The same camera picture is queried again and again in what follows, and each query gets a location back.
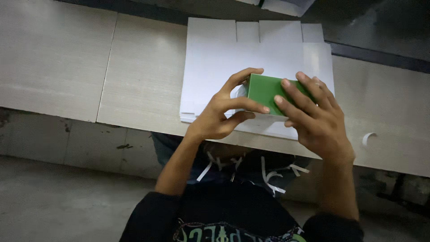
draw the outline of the green box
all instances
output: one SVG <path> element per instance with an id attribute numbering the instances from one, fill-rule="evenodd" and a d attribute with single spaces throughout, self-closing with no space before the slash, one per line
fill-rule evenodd
<path id="1" fill-rule="evenodd" d="M 270 108 L 270 115 L 281 115 L 284 116 L 281 110 L 274 101 L 275 95 L 283 96 L 290 103 L 294 103 L 293 99 L 284 91 L 281 86 L 282 78 L 268 77 L 258 74 L 251 74 L 243 88 L 240 88 L 237 92 L 237 96 L 247 96 L 248 98 Z M 289 80 L 292 85 L 295 85 L 304 95 L 308 96 L 313 102 L 315 99 L 311 96 L 308 90 L 299 82 L 295 80 Z"/>

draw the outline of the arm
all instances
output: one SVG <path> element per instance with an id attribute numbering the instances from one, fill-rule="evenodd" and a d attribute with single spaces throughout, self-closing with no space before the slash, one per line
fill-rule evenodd
<path id="1" fill-rule="evenodd" d="M 284 90 L 299 107 L 275 96 L 275 103 L 289 119 L 286 127 L 294 127 L 298 141 L 324 161 L 319 209 L 347 219 L 359 219 L 355 200 L 352 167 L 354 150 L 344 124 L 344 114 L 327 86 L 318 78 L 309 78 L 298 72 L 296 78 L 315 98 L 315 105 L 287 79 L 282 80 Z"/>
<path id="2" fill-rule="evenodd" d="M 166 195 L 182 195 L 196 157 L 199 144 L 207 139 L 222 139 L 247 119 L 255 118 L 252 112 L 268 113 L 270 110 L 245 97 L 230 98 L 230 92 L 251 73 L 262 74 L 263 69 L 247 68 L 233 74 L 221 90 L 216 93 L 201 115 L 190 124 L 181 144 L 167 162 L 158 177 L 155 191 Z M 230 109 L 246 109 L 252 112 L 237 112 L 230 118 L 224 113 Z"/>

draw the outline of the black t-shirt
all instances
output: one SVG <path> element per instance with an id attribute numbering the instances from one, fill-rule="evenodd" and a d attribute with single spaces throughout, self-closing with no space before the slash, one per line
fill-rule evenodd
<path id="1" fill-rule="evenodd" d="M 120 241 L 359 242 L 358 222 L 332 214 L 301 228 L 265 189 L 251 183 L 200 183 L 182 197 L 150 192 L 137 204 Z"/>

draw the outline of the hand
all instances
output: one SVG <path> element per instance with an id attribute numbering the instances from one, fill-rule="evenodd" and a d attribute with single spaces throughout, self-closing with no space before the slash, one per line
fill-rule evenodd
<path id="1" fill-rule="evenodd" d="M 247 119 L 255 118 L 255 114 L 269 113 L 270 109 L 246 97 L 230 98 L 231 91 L 251 74 L 262 74 L 263 68 L 247 68 L 233 74 L 209 101 L 203 112 L 188 127 L 186 137 L 193 137 L 199 141 L 225 138 L 233 129 Z M 245 109 L 227 119 L 224 113 L 230 109 Z"/>
<path id="2" fill-rule="evenodd" d="M 352 165 L 354 150 L 346 136 L 344 114 L 335 97 L 317 77 L 311 79 L 300 71 L 297 72 L 296 78 L 312 94 L 318 106 L 295 85 L 282 79 L 282 87 L 300 107 L 294 107 L 279 95 L 274 97 L 279 109 L 289 117 L 285 126 L 295 128 L 299 143 L 323 160 L 337 164 L 350 162 Z"/>

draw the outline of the sleeve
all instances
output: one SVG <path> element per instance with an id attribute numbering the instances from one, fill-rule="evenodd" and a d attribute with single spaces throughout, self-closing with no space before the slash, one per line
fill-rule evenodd
<path id="1" fill-rule="evenodd" d="M 172 229 L 180 201 L 179 196 L 148 193 L 133 210 L 120 242 L 162 241 Z"/>
<path id="2" fill-rule="evenodd" d="M 303 231 L 307 242 L 362 242 L 364 237 L 358 221 L 326 213 L 309 218 Z"/>

